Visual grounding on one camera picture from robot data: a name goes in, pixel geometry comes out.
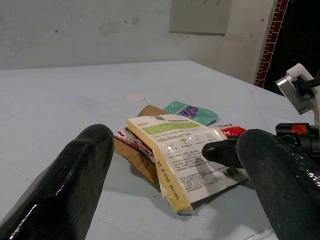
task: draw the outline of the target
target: glossy black gripper pad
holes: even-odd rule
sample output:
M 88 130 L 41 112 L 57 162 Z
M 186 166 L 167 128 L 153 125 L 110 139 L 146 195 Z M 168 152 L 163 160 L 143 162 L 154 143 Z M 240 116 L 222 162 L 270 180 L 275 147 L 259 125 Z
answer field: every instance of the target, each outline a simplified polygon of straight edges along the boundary
M 0 240 L 84 240 L 113 153 L 109 128 L 83 130 L 0 222 Z

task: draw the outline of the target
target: gray panel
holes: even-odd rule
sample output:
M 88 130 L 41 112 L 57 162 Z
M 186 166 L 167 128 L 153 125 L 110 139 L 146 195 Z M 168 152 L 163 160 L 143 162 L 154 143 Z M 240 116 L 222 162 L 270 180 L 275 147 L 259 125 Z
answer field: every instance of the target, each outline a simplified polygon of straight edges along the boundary
M 223 35 L 232 0 L 172 0 L 170 32 Z

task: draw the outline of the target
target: yellow label package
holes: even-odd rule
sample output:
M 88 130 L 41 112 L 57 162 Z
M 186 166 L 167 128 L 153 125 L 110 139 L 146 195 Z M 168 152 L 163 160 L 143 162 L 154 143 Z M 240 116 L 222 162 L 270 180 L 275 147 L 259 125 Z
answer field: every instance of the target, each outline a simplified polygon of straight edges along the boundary
M 162 194 L 178 213 L 248 179 L 244 170 L 202 156 L 205 144 L 227 139 L 219 128 L 172 114 L 129 118 L 128 128 L 153 150 Z

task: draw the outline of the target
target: dark doorway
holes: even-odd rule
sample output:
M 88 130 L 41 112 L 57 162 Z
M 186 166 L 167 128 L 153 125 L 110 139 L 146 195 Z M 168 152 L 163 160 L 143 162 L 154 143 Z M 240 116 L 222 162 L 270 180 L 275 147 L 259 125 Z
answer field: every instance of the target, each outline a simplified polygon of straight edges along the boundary
M 288 4 L 264 88 L 281 94 L 275 82 L 297 63 L 316 77 L 320 73 L 320 0 Z

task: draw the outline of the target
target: green label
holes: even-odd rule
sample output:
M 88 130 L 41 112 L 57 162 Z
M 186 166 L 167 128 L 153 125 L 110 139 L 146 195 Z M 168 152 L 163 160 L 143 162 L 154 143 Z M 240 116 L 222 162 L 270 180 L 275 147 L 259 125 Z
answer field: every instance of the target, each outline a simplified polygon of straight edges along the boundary
M 175 130 L 175 129 L 191 129 L 191 128 L 197 128 L 200 127 L 200 124 L 197 124 L 195 122 L 184 122 L 184 123 L 162 123 L 159 125 L 155 126 L 149 126 L 143 128 L 143 130 L 149 134 L 160 134 L 164 133 L 170 130 Z

